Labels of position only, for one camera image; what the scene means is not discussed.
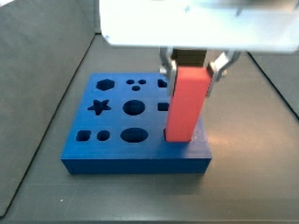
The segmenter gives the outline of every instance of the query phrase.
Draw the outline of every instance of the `hexagonal hole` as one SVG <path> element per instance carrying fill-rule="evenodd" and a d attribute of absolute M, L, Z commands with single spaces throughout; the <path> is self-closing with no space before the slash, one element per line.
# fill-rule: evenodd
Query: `hexagonal hole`
<path fill-rule="evenodd" d="M 102 80 L 98 82 L 98 89 L 107 91 L 115 87 L 115 82 L 110 79 Z"/>

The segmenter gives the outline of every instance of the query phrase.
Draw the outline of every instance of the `white panel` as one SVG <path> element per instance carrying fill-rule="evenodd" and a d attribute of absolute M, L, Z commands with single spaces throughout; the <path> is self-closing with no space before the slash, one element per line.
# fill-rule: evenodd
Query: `white panel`
<path fill-rule="evenodd" d="M 282 4 L 282 10 L 262 4 L 241 6 L 206 7 L 188 0 L 100 0 L 102 33 L 112 45 L 295 51 L 295 4 Z"/>

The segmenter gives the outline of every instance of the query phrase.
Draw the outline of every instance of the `gray table surface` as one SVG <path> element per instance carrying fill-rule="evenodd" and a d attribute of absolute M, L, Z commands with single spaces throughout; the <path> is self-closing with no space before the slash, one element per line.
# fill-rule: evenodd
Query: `gray table surface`
<path fill-rule="evenodd" d="M 246 54 L 202 111 L 204 175 L 68 174 L 60 154 L 91 73 L 158 67 L 156 49 L 96 36 L 3 221 L 299 221 L 298 120 Z"/>

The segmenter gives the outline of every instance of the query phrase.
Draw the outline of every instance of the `square hole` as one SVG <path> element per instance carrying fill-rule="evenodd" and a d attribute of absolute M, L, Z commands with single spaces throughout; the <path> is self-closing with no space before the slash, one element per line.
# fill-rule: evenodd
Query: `square hole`
<path fill-rule="evenodd" d="M 170 103 L 168 102 L 159 102 L 158 103 L 158 110 L 159 111 L 168 111 Z"/>

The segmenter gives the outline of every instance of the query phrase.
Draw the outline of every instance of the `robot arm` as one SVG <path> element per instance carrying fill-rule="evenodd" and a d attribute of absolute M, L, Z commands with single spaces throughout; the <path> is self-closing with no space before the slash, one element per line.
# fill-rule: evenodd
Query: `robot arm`
<path fill-rule="evenodd" d="M 299 10 L 293 0 L 102 0 L 102 33 L 122 46 L 159 46 L 171 105 L 166 140 L 188 142 L 206 96 L 241 51 L 297 51 Z M 174 47 L 229 49 L 207 68 L 178 67 Z"/>

